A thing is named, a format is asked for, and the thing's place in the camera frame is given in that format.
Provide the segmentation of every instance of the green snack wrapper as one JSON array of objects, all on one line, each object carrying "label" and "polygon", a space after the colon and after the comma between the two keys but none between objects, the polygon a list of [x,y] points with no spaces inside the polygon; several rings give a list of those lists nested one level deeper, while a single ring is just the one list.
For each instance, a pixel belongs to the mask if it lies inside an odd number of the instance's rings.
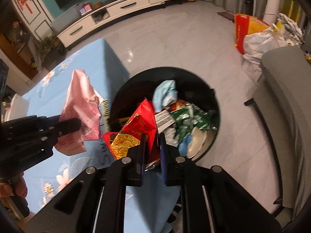
[{"label": "green snack wrapper", "polygon": [[191,105],[188,105],[170,112],[170,114],[176,122],[175,139],[177,139],[178,144],[180,144],[184,137],[193,129],[193,108]]},{"label": "green snack wrapper", "polygon": [[193,125],[201,131],[206,131],[211,126],[211,115],[204,112],[198,106],[191,104],[193,108]]},{"label": "green snack wrapper", "polygon": [[178,110],[170,112],[176,122],[175,139],[180,144],[191,133],[194,126],[201,131],[206,131],[211,126],[210,114],[201,110],[194,104],[188,104]]}]

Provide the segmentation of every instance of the snack packaging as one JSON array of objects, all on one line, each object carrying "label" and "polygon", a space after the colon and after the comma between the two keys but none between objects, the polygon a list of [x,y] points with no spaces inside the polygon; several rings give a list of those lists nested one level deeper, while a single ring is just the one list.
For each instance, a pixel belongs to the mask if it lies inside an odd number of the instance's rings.
[{"label": "snack packaging", "polygon": [[193,108],[191,105],[170,113],[176,122],[175,139],[180,144],[193,129]]},{"label": "snack packaging", "polygon": [[121,159],[126,156],[129,148],[140,145],[140,140],[129,134],[118,134],[110,145],[116,159]]},{"label": "snack packaging", "polygon": [[163,132],[166,128],[175,123],[173,117],[169,114],[167,110],[164,110],[155,115],[156,125],[158,127],[158,132]]},{"label": "snack packaging", "polygon": [[175,103],[173,103],[173,104],[171,104],[169,106],[169,112],[172,112],[172,111],[178,110],[180,108],[183,108],[187,104],[188,104],[188,102],[186,102],[184,100],[181,100],[181,99],[178,99]]},{"label": "snack packaging", "polygon": [[98,106],[102,102],[102,97],[92,87],[85,71],[74,70],[59,121],[77,117],[81,120],[81,128],[79,131],[59,137],[55,145],[56,150],[71,156],[86,151],[84,141],[100,140],[99,125],[102,115]]},{"label": "snack packaging", "polygon": [[142,134],[146,134],[148,151],[150,153],[157,132],[157,125],[155,121],[153,108],[147,99],[145,99],[126,122],[120,133],[132,135],[139,141]]},{"label": "snack packaging", "polygon": [[[116,159],[126,156],[130,147],[140,144],[142,134],[147,135],[148,152],[151,154],[157,125],[155,122],[154,111],[150,103],[145,99],[126,122],[122,130],[118,132],[106,132],[103,139],[107,144],[110,152]],[[152,159],[156,160],[160,156],[152,154]]]},{"label": "snack packaging", "polygon": [[211,126],[210,114],[194,104],[188,104],[185,107],[170,112],[170,114],[176,121],[175,138],[178,140],[178,144],[191,133],[193,127],[206,131]]}]

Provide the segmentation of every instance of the gray sofa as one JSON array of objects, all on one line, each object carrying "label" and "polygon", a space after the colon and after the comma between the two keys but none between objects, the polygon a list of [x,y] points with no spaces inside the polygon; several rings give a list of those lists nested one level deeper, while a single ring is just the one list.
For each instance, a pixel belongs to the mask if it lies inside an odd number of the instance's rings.
[{"label": "gray sofa", "polygon": [[245,105],[254,104],[274,152],[276,220],[284,232],[299,232],[297,225],[311,224],[311,66],[301,49],[287,46],[265,53],[261,68],[264,79]]}]

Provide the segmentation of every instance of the white tv cabinet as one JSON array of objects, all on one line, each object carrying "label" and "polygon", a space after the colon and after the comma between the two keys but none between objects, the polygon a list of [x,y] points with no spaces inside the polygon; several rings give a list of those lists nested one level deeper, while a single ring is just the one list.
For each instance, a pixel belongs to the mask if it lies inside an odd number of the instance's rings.
[{"label": "white tv cabinet", "polygon": [[[164,4],[166,1],[168,0],[117,0],[82,17],[71,26],[66,28],[57,37],[64,44],[65,47],[69,47],[81,37],[92,32],[98,27],[107,24],[108,22],[111,22],[117,18],[120,18],[135,11]],[[105,19],[99,22],[95,22],[92,14],[102,10],[103,8],[107,10],[108,17],[105,17]]]}]

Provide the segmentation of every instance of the blue tablecloth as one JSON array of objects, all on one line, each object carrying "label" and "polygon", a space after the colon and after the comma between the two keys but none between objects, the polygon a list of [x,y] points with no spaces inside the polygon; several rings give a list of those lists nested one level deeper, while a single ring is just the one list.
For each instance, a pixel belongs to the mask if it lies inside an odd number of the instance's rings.
[{"label": "blue tablecloth", "polygon": [[[91,85],[103,99],[108,100],[109,107],[117,91],[129,78],[127,70],[108,43],[103,39],[97,40],[63,61],[48,77],[23,96],[30,103],[27,115],[59,115],[75,69],[85,70]],[[85,146],[86,152],[74,156],[66,156],[53,148],[54,155],[51,158],[25,172],[27,201],[32,212],[37,213],[44,203],[57,194],[60,183],[56,176],[59,180],[65,180],[67,176],[64,172],[67,171],[69,180],[88,166],[101,169],[114,161],[102,140],[86,141]],[[146,172],[141,188],[127,187],[124,232],[169,232],[171,228],[166,220],[178,196],[178,187],[165,187],[159,173]]]}]

